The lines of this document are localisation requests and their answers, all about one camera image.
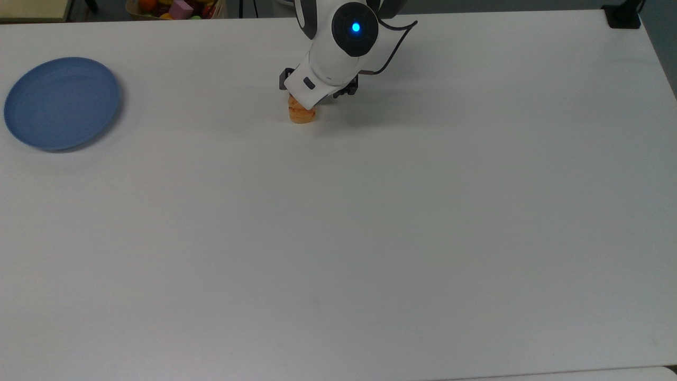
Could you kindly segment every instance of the floor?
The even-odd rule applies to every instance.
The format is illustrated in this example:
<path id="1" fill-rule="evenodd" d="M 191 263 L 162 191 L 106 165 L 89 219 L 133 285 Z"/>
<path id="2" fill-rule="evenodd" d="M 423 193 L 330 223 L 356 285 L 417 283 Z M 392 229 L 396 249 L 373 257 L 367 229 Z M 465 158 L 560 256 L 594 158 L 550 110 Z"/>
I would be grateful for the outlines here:
<path id="1" fill-rule="evenodd" d="M 99 12 L 89 13 L 84 0 L 74 0 L 75 21 L 129 21 L 125 4 L 134 0 L 97 0 Z M 238 15 L 238 0 L 225 0 L 230 17 Z M 260 17 L 280 16 L 283 5 L 276 0 L 258 0 Z M 409 0 L 402 13 L 508 12 L 555 9 L 599 9 L 601 5 L 619 4 L 621 0 Z M 244 2 L 244 17 L 255 17 L 253 0 Z M 641 13 L 658 58 L 677 96 L 677 1 L 647 0 Z"/>

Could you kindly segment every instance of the white table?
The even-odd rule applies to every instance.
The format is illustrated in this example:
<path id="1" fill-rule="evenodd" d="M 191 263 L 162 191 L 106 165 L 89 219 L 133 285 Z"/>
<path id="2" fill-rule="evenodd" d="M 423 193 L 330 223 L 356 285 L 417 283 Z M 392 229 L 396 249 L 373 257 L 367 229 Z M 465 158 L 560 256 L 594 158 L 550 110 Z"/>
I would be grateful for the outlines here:
<path id="1" fill-rule="evenodd" d="M 476 381 L 677 381 L 677 375 L 665 367 L 532 374 L 500 378 L 475 378 Z"/>
<path id="2" fill-rule="evenodd" d="M 645 30 L 417 19 L 312 125 L 277 90 L 293 19 L 0 26 L 2 99 L 60 56 L 125 95 L 79 151 L 0 129 L 3 381 L 677 363 L 677 102 Z"/>

